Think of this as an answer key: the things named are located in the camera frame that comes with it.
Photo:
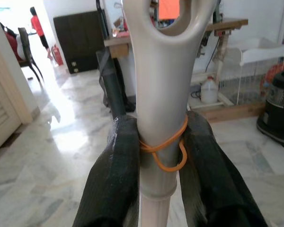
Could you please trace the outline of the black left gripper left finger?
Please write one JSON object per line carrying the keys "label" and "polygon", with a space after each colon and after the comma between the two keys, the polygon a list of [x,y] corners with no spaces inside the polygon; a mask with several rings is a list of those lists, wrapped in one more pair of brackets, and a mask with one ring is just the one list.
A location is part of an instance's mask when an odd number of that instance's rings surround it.
{"label": "black left gripper left finger", "polygon": [[107,146],[87,178],[75,227],[136,227],[140,144],[136,118],[116,117]]}

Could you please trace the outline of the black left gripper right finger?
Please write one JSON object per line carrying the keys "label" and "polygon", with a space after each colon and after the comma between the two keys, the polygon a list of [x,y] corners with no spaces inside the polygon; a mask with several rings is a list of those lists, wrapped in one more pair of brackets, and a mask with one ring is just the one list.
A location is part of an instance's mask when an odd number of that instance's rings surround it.
{"label": "black left gripper right finger", "polygon": [[187,152],[179,171],[189,227],[266,227],[267,222],[235,165],[218,145],[208,121],[188,111]]}

